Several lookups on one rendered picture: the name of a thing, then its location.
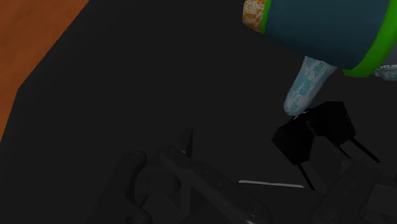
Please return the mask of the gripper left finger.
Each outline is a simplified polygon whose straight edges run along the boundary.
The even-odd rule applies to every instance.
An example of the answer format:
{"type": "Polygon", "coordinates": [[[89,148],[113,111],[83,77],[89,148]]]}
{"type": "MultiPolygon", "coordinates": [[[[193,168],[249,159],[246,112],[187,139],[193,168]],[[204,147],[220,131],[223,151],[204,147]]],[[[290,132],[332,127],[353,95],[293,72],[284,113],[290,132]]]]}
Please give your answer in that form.
{"type": "Polygon", "coordinates": [[[93,210],[93,224],[270,224],[268,208],[222,173],[166,146],[118,161],[93,210]]]}

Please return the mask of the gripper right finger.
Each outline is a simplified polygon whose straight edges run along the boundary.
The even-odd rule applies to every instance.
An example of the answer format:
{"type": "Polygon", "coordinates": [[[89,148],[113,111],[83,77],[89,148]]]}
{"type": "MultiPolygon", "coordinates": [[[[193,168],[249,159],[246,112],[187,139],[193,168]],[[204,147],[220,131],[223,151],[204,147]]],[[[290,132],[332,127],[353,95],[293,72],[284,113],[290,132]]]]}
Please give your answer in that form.
{"type": "Polygon", "coordinates": [[[358,160],[344,161],[340,176],[313,209],[310,224],[371,224],[367,211],[397,224],[397,174],[387,177],[358,160]]]}

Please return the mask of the black angular object with pins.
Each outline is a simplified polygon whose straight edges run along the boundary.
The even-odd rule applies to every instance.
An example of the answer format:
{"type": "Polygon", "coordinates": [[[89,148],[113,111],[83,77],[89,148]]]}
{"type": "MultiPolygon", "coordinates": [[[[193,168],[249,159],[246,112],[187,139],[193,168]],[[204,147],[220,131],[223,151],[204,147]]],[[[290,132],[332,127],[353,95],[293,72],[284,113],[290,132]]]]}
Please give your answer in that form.
{"type": "Polygon", "coordinates": [[[378,157],[354,138],[355,135],[356,131],[344,103],[327,101],[315,108],[307,109],[280,126],[274,132],[272,142],[293,165],[299,168],[309,188],[315,190],[302,164],[309,161],[312,143],[316,136],[327,138],[346,157],[349,155],[341,145],[350,141],[374,162],[380,162],[378,157]]]}

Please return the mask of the pale blue speckled rod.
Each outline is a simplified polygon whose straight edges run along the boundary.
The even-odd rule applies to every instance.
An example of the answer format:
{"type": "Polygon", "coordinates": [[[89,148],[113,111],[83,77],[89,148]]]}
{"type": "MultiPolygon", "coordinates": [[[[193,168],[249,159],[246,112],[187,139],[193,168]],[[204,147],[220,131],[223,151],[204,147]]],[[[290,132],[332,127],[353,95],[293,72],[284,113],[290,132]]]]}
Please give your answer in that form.
{"type": "Polygon", "coordinates": [[[284,101],[284,111],[289,116],[302,114],[311,104],[327,78],[337,67],[322,60],[305,57],[284,101]]]}

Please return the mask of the white speckled object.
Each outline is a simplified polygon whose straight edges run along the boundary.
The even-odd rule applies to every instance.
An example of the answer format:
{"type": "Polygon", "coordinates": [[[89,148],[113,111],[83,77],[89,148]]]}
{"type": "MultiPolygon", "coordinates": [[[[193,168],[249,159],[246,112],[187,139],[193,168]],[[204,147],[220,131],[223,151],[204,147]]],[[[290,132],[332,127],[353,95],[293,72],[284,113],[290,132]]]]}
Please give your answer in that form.
{"type": "Polygon", "coordinates": [[[386,81],[397,81],[397,64],[380,66],[372,74],[386,81]]]}

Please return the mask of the blue cylinder with green bands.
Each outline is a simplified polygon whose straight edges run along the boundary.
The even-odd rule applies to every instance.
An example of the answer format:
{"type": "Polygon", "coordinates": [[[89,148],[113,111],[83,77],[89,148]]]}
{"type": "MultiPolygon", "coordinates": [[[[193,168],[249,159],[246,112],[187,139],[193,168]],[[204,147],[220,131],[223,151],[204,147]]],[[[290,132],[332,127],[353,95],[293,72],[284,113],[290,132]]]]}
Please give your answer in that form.
{"type": "Polygon", "coordinates": [[[243,22],[352,77],[397,65],[397,0],[245,0],[243,22]]]}

